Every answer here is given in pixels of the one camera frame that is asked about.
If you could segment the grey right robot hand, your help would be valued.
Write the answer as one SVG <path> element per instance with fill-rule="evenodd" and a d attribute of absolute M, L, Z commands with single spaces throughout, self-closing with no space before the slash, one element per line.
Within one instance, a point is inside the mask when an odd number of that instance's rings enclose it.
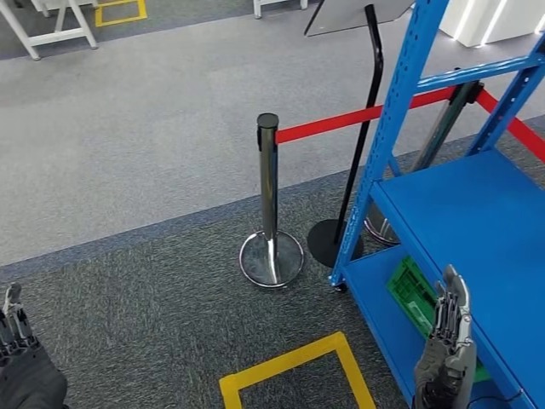
<path fill-rule="evenodd" d="M 435 285 L 434 323 L 413 370 L 412 407 L 467 408 L 477 360 L 469 289 L 451 264 Z"/>

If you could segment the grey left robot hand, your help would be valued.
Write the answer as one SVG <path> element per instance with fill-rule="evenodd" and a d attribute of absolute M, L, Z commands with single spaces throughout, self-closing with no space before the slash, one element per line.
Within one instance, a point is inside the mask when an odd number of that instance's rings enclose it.
<path fill-rule="evenodd" d="M 66 408 L 67 379 L 33 334 L 14 282 L 1 307 L 1 407 Z"/>

